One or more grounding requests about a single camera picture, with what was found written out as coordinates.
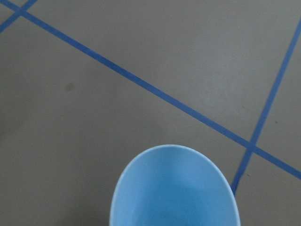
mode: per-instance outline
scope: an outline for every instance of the light blue cup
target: light blue cup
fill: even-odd
[[[204,155],[161,145],[135,157],[117,183],[110,226],[239,226],[233,193]]]

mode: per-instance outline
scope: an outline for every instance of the dark spot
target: dark spot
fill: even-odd
[[[74,84],[73,84],[73,82],[68,83],[68,84],[66,85],[66,87],[65,87],[65,90],[66,90],[66,91],[71,91],[71,90],[73,90],[73,89],[74,89]]]

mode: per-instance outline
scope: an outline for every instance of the concrete floor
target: concrete floor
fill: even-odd
[[[300,9],[38,0],[27,11],[249,141]],[[0,23],[13,13],[0,4]],[[243,226],[301,225],[300,61],[301,40],[257,143],[299,178],[253,154],[236,193]],[[230,184],[246,150],[23,16],[1,33],[1,226],[108,225],[122,170],[160,144],[200,151]]]

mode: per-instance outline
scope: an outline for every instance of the floor stain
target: floor stain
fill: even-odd
[[[74,83],[73,82],[70,82],[70,83],[68,83],[67,85],[66,85],[66,87],[65,87],[65,90],[66,91],[71,91],[71,90],[73,90],[74,89]]]

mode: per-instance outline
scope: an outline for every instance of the blue tape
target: blue tape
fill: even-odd
[[[18,6],[15,4],[7,1],[7,0],[0,0],[0,3],[7,6],[13,11],[17,11],[19,9]],[[92,57],[93,59],[97,60],[98,62],[104,64],[105,66],[111,68],[115,72],[119,73],[120,75],[128,78],[132,82],[136,83],[137,85],[143,87],[144,89],[148,90],[149,92],[153,93],[154,95],[158,96],[159,98],[167,101],[171,105],[177,107],[178,109],[182,110],[183,112],[189,114],[190,116],[194,117],[195,119],[199,120],[200,122],[206,124],[207,126],[211,127],[212,129],[220,132],[221,134],[225,135],[229,139],[235,141],[236,143],[242,145],[243,147],[247,148],[246,154],[242,160],[242,164],[238,169],[239,175],[243,175],[244,170],[248,164],[248,160],[251,157],[252,152],[254,151],[256,154],[261,156],[262,158],[268,160],[269,162],[277,165],[278,167],[282,168],[286,172],[292,174],[293,176],[301,179],[301,172],[294,169],[293,167],[287,165],[286,163],[280,161],[279,159],[275,158],[274,156],[268,154],[264,150],[255,147],[250,142],[244,140],[240,136],[236,135],[235,133],[231,132],[230,130],[224,128],[223,126],[217,124],[216,122],[212,121],[211,119],[205,117],[204,115],[198,113],[197,111],[193,110],[192,108],[188,107],[187,105],[183,104],[182,102],[176,100],[172,96],[166,94],[165,92],[159,90],[158,88],[150,85],[146,81],[140,79],[139,77],[135,76],[134,74],[126,71],[125,69],[121,68],[120,66],[116,65],[112,61],[106,59],[105,57],[99,55],[98,53],[94,52],[93,50],[89,49],[88,47],[82,45],[78,41],[72,39],[71,37],[63,34],[59,30],[55,29],[54,27],[48,25],[47,23],[41,21],[40,19],[36,18],[35,16],[29,14],[28,12],[22,11],[21,15],[28,19],[29,21],[33,22],[37,26],[43,28],[44,30],[48,31],[49,33],[53,34],[54,36],[58,37],[59,39],[67,42],[71,46],[75,47],[76,49],[80,50],[81,52],[87,54],[88,56]]]
[[[249,147],[246,152],[245,152],[245,155],[240,163],[240,166],[238,167],[238,171],[234,177],[234,180],[232,182],[232,185],[231,185],[231,188],[232,188],[232,191],[233,193],[235,194],[236,193],[236,189],[237,189],[237,186],[239,184],[239,181],[241,179],[241,177],[243,176],[247,166],[248,166],[248,163],[251,159],[251,156],[252,156],[252,152],[254,150],[258,150],[258,149],[254,149],[254,146],[257,144],[257,141],[258,141],[258,138],[262,132],[262,129],[263,129],[263,126],[265,124],[265,121],[268,117],[268,114],[272,108],[272,105],[273,105],[273,102],[275,100],[275,97],[276,97],[276,94],[277,94],[277,91],[279,90],[279,87],[280,87],[280,84],[282,82],[282,79],[284,77],[284,74],[286,72],[286,69],[288,67],[288,64],[290,62],[290,59],[292,58],[292,55],[293,55],[293,51],[296,47],[296,44],[297,44],[297,41],[298,41],[298,38],[300,36],[300,33],[301,33],[301,18],[299,19],[299,23],[297,25],[297,28],[295,30],[295,33],[293,35],[293,38],[291,40],[291,43],[287,49],[287,52],[285,54],[285,57],[283,59],[283,62],[280,66],[280,69],[278,71],[278,75],[274,81],[274,84],[272,86],[272,89],[269,93],[269,97],[265,103],[265,106],[263,108],[263,111],[260,115],[260,118],[257,122],[257,125],[255,127],[255,130],[253,132],[253,135],[252,135],[252,138],[251,138],[251,141],[250,141],[250,144],[251,144],[251,147]]]
[[[19,18],[19,16],[21,15],[21,11],[26,11],[28,10],[34,3],[36,3],[37,0],[28,0],[22,7],[18,8],[17,10],[15,10],[16,12],[11,15],[6,21],[4,21],[1,25],[0,25],[0,33],[2,33],[5,29],[7,29],[15,20],[17,20]],[[5,1],[5,0],[0,0],[0,3],[4,4],[9,4],[10,2]]]
[[[280,159],[276,158],[275,156],[267,153],[266,151],[255,147],[254,153],[259,155],[260,157],[268,160],[269,162],[273,163],[274,165],[278,166],[279,168],[283,169],[284,171],[292,174],[293,176],[301,179],[301,172],[296,170],[295,168],[291,167],[290,165],[286,164],[285,162],[281,161]]]
[[[23,12],[22,16],[24,16],[29,21],[33,22],[37,26],[43,28],[44,30],[48,31],[49,33],[53,34],[54,36],[58,37],[59,39],[67,42],[69,45],[75,47],[76,49],[80,50],[81,52],[87,54],[88,56],[92,57],[93,59],[97,60],[98,62],[102,63],[103,65],[111,68],[118,74],[126,77],[130,81],[136,83],[137,85],[143,87],[147,91],[151,92],[152,94],[158,96],[159,98],[165,100],[166,102],[170,103],[171,105],[177,107],[178,109],[182,110],[183,112],[189,114],[193,118],[201,121],[202,123],[206,124],[207,126],[213,128],[214,130],[220,132],[221,134],[225,135],[226,137],[230,138],[231,140],[239,143],[244,147],[248,147],[249,142],[245,139],[241,138],[240,136],[236,135],[235,133],[231,132],[230,130],[224,128],[223,126],[219,125],[218,123],[212,121],[211,119],[205,117],[201,113],[195,111],[194,109],[188,107],[184,103],[178,101],[177,99],[173,98],[172,96],[168,95],[167,93],[159,90],[158,88],[152,86],[151,84],[147,83],[146,81],[140,79],[136,75],[128,72],[124,68],[118,66],[117,64],[113,63],[112,61],[108,60],[107,58],[99,55],[98,53],[94,52],[93,50],[89,49],[88,47],[84,46],[83,44],[79,43],[78,41],[72,39],[71,37],[65,35],[64,33],[60,32],[59,30],[55,29],[54,27],[48,25],[47,23],[41,21],[40,19],[36,18],[35,16]]]
[[[17,5],[8,0],[0,0],[0,3],[15,12],[20,9]]]

